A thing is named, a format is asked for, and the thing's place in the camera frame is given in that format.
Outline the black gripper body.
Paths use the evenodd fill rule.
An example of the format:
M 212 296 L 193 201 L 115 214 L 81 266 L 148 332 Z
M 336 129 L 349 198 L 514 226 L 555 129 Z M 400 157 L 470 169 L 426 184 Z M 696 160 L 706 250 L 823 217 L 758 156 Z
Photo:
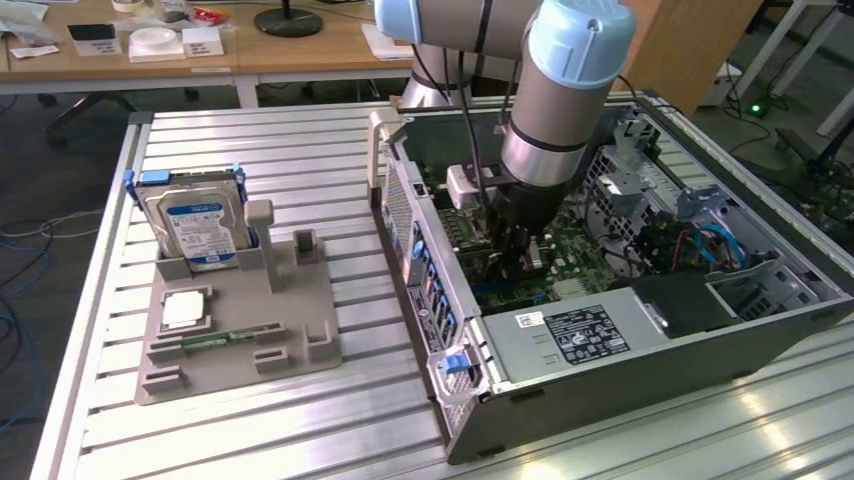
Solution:
M 483 271 L 484 280 L 515 278 L 531 240 L 554 221 L 567 196 L 567 186 L 535 187 L 522 182 L 499 185 L 487 212 L 487 232 L 498 254 Z

